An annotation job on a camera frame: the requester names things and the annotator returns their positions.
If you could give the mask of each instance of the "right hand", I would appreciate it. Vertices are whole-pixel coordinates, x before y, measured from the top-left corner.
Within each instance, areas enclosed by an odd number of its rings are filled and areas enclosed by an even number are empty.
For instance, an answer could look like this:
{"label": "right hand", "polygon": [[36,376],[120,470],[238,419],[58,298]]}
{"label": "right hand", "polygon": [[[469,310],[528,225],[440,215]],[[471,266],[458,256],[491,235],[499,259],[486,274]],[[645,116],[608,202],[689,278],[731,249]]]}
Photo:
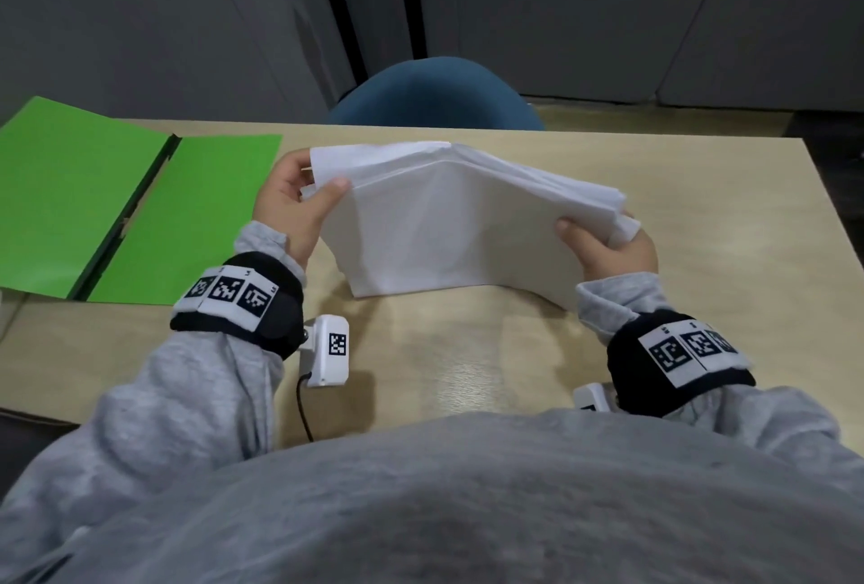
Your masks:
{"label": "right hand", "polygon": [[615,250],[601,243],[570,218],[559,218],[555,223],[555,231],[579,259],[586,282],[618,274],[658,272],[657,248],[644,229],[640,229],[630,243]]}

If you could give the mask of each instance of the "black cable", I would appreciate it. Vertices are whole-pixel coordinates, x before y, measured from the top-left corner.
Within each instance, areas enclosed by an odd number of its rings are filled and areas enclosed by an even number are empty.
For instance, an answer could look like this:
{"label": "black cable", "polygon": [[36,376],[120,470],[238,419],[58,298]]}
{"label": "black cable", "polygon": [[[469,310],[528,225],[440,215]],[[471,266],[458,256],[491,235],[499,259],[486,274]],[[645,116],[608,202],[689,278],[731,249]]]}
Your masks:
{"label": "black cable", "polygon": [[306,422],[306,414],[303,413],[303,401],[300,398],[300,387],[303,385],[303,382],[311,376],[312,373],[307,372],[305,375],[300,375],[300,379],[297,380],[297,410],[300,411],[300,420],[303,421],[303,429],[306,430],[306,438],[309,439],[310,443],[314,443],[315,439],[312,438],[312,430],[309,429],[309,423]]}

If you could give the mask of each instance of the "left hand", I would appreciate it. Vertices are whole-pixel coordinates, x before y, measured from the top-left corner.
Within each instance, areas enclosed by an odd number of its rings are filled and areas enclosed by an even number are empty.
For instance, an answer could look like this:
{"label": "left hand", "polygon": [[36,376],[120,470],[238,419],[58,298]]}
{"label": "left hand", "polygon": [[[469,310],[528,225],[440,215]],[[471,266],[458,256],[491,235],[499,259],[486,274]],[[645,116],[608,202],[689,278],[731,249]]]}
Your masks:
{"label": "left hand", "polygon": [[309,199],[300,201],[300,189],[315,182],[308,169],[311,165],[308,149],[283,156],[258,191],[252,211],[253,220],[288,237],[285,251],[304,270],[318,243],[324,218],[351,188],[349,180],[337,177]]}

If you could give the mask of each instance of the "green folder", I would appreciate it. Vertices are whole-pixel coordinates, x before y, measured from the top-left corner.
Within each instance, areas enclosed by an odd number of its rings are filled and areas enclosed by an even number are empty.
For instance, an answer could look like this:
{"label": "green folder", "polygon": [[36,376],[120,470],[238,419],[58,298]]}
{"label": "green folder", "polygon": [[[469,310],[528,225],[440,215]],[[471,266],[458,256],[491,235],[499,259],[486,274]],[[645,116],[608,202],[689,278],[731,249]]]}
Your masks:
{"label": "green folder", "polygon": [[281,139],[179,138],[33,98],[0,130],[0,287],[173,304],[232,254]]}

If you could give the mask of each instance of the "wooden table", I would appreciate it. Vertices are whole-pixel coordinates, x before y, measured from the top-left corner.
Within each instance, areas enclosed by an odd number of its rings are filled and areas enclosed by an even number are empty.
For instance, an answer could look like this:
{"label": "wooden table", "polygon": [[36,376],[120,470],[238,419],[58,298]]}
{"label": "wooden table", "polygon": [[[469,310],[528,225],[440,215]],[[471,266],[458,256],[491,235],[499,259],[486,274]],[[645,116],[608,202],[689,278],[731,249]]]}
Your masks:
{"label": "wooden table", "polygon": [[[781,138],[429,130],[138,121],[179,135],[284,135],[282,151],[443,139],[620,188],[652,234],[672,302],[716,325],[756,364],[763,387],[811,393],[864,452],[864,271],[802,142]],[[305,313],[348,317],[351,377],[311,390],[321,437],[469,410],[569,407],[608,380],[605,352],[571,315],[534,295],[462,288],[355,301],[323,244]],[[0,406],[83,421],[131,380],[168,335],[167,306],[31,296],[0,343]],[[297,362],[277,392],[282,443],[302,440]]]}

